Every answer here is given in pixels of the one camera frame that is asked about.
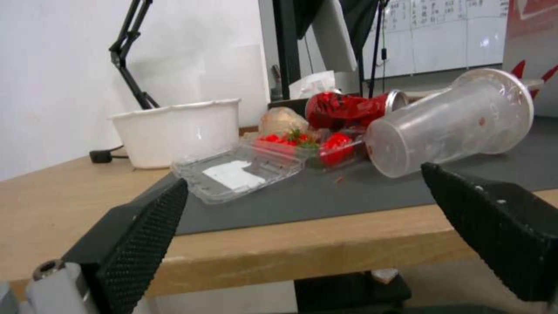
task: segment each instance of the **white bowl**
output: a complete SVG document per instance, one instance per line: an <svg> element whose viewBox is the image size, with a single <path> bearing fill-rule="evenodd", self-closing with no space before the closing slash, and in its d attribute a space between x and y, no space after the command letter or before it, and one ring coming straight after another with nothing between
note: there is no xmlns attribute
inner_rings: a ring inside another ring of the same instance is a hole
<svg viewBox="0 0 558 314"><path fill-rule="evenodd" d="M238 103L225 99L151 110L110 119L136 168L166 168L233 148L238 142Z"/></svg>

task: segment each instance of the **wooden table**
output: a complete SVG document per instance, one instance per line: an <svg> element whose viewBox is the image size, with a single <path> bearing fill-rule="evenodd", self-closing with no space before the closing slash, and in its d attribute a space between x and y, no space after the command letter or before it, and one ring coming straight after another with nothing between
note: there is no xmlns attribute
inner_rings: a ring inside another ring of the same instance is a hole
<svg viewBox="0 0 558 314"><path fill-rule="evenodd" d="M89 158L0 182L0 282L20 298L34 268L59 258L110 208L168 173ZM558 190L537 193L558 206ZM177 236L148 296L475 256L435 205Z"/></svg>

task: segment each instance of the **gray desk mat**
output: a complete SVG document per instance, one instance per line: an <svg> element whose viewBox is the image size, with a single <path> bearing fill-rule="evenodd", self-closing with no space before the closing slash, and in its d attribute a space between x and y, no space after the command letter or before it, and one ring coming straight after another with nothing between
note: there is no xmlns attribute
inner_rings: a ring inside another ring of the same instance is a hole
<svg viewBox="0 0 558 314"><path fill-rule="evenodd" d="M558 188L558 119L536 118L527 137L501 155L475 155L447 165L530 191ZM339 177L343 181L335 183ZM153 188L175 180L172 174ZM420 173L389 179L369 161L301 173L228 203L207 205L190 194L177 235L433 204Z"/></svg>

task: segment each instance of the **whiteboard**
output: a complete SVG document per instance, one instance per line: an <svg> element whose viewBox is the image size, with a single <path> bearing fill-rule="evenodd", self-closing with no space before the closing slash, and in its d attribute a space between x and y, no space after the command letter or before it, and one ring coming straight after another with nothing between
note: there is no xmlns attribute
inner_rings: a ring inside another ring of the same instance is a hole
<svg viewBox="0 0 558 314"><path fill-rule="evenodd" d="M378 46L376 78L501 63L509 0L391 0ZM376 23L363 49L370 78ZM387 60L381 58L385 41Z"/></svg>

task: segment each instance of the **floor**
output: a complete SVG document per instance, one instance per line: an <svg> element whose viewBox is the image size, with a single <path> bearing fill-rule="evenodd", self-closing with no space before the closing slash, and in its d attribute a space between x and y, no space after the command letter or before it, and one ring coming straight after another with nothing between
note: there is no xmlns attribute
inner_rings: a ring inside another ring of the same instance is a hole
<svg viewBox="0 0 558 314"><path fill-rule="evenodd" d="M542 302L523 302L509 291L480 260L441 263L401 269L413 296L409 307L479 304L509 313L543 313Z"/></svg>
<svg viewBox="0 0 558 314"><path fill-rule="evenodd" d="M477 304L509 313L542 314L543 303L515 297L480 260L470 259L400 270L411 287L406 307ZM296 310L292 282L187 293L142 302L134 314L286 313Z"/></svg>

